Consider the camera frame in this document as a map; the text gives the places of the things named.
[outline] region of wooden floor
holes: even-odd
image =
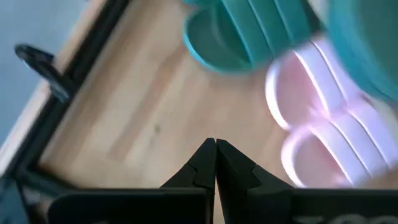
[[[286,133],[267,108],[265,70],[226,77],[203,69],[182,41],[191,10],[176,0],[131,3],[41,168],[81,187],[159,187],[212,137],[288,181]]]

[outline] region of white slipper strap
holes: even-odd
[[[390,169],[398,166],[398,147],[391,133],[379,117],[379,113],[366,101],[359,101],[348,108],[369,134]]]
[[[310,77],[326,112],[341,107],[341,102],[345,101],[343,95],[317,48],[310,42],[294,53]]]
[[[349,101],[361,95],[362,91],[356,86],[354,81],[349,78],[349,76],[343,69],[328,39],[325,36],[321,35],[312,40],[312,43],[321,53],[323,59],[328,65],[330,72],[334,76],[344,98]]]

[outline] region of black bracket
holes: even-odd
[[[75,94],[76,86],[68,77],[61,76],[52,65],[54,55],[27,44],[17,44],[15,53],[29,68],[48,81],[52,94],[59,101],[65,103]]]

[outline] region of blurry object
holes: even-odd
[[[305,42],[319,29],[306,1],[222,0],[192,14],[183,38],[206,68],[243,73]]]

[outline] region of pink sandal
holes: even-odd
[[[312,43],[271,64],[266,98],[271,114],[285,130],[314,116],[329,116],[345,104],[326,62]]]

